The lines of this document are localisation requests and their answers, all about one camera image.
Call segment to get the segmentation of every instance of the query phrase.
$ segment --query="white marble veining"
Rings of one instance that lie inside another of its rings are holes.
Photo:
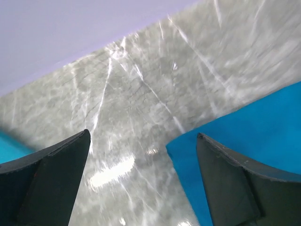
[[[301,2],[206,0],[0,98],[39,150],[84,128],[71,226],[198,226],[165,144],[301,80]]]

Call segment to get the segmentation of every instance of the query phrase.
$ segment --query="blue panel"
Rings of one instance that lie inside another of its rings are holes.
[[[0,131],[0,164],[31,153],[32,150]]]
[[[264,164],[301,174],[301,82],[167,144],[167,152],[200,224],[212,226],[196,153],[200,132]]]

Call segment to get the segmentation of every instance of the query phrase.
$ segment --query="black plastic part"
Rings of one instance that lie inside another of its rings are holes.
[[[89,146],[84,130],[0,164],[0,226],[68,226]]]
[[[214,226],[300,226],[301,175],[198,135],[198,161]]]

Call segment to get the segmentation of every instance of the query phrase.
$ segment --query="gray marble surface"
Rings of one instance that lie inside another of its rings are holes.
[[[197,226],[165,144],[301,80],[301,2],[205,0],[0,98],[34,150],[84,128],[71,226]]]

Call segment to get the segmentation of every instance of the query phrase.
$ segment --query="purple wall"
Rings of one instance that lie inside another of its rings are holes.
[[[196,0],[0,0],[0,96]]]

